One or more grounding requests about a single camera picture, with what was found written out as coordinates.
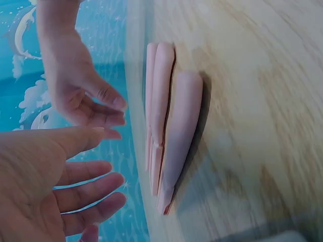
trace wood grain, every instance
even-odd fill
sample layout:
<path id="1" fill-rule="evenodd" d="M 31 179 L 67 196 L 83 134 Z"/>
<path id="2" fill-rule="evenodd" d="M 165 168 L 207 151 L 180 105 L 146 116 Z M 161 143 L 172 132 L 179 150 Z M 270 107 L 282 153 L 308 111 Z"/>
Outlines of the wood grain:
<path id="1" fill-rule="evenodd" d="M 323 240 L 323 2 L 129 2 L 127 88 L 151 240 L 250 241 L 290 228 Z M 145 36 L 175 44 L 174 80 L 181 70 L 205 80 L 167 217 L 144 172 Z"/>

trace hand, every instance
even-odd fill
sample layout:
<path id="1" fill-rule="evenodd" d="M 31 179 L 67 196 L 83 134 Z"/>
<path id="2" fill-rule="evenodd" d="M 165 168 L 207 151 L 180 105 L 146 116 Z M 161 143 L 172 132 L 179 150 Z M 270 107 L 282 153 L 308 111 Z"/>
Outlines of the hand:
<path id="1" fill-rule="evenodd" d="M 76 30 L 61 31 L 41 43 L 53 106 L 75 125 L 104 127 L 110 138 L 120 138 L 111 127 L 125 124 L 126 101 L 95 71 Z"/>
<path id="2" fill-rule="evenodd" d="M 113 193 L 124 178 L 109 173 L 93 182 L 53 190 L 111 171 L 106 161 L 66 162 L 97 146 L 102 128 L 72 127 L 55 130 L 14 131 L 0 134 L 0 241 L 63 242 L 83 233 L 82 242 L 97 238 L 94 223 L 101 223 L 124 206 L 126 198 Z"/>

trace wooden table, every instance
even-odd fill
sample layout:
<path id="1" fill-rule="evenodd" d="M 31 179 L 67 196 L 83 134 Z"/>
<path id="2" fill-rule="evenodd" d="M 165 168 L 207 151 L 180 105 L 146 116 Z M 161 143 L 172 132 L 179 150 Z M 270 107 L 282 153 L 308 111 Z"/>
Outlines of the wooden table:
<path id="1" fill-rule="evenodd" d="M 128 1 L 126 74 L 151 241 L 323 240 L 323 2 Z M 203 74 L 202 112 L 170 215 L 144 172 L 147 42 Z"/>

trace wrist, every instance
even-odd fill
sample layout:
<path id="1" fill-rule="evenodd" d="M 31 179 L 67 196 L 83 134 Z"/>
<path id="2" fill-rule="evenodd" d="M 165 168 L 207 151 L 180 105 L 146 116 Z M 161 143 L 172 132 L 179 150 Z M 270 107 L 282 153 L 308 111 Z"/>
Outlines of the wrist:
<path id="1" fill-rule="evenodd" d="M 51 40 L 75 30 L 79 0 L 40 0 L 37 4 L 39 41 Z"/>

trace pink clay roll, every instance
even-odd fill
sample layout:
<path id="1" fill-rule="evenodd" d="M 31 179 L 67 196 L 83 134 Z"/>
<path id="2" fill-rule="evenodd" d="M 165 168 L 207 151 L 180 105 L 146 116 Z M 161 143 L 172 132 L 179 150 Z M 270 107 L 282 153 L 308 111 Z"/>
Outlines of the pink clay roll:
<path id="1" fill-rule="evenodd" d="M 178 75 L 157 204 L 161 214 L 171 202 L 174 186 L 191 146 L 200 113 L 202 92 L 203 80 L 198 73 L 185 71 Z"/>
<path id="2" fill-rule="evenodd" d="M 172 44 L 160 43 L 157 47 L 153 70 L 153 87 L 151 103 L 151 143 L 153 149 L 151 159 L 151 191 L 155 196 L 158 190 L 158 181 L 162 155 L 164 150 L 164 126 L 169 101 L 169 88 L 175 51 Z"/>
<path id="3" fill-rule="evenodd" d="M 151 126 L 150 126 L 150 113 L 151 113 L 151 95 L 153 87 L 153 69 L 155 65 L 155 58 L 157 52 L 157 43 L 149 43 L 147 46 L 147 58 L 146 58 L 146 99 L 145 99 L 145 108 L 146 108 L 146 129 L 147 129 L 147 138 L 146 138 L 146 163 L 145 170 L 149 169 L 150 166 L 150 140 L 151 140 Z"/>

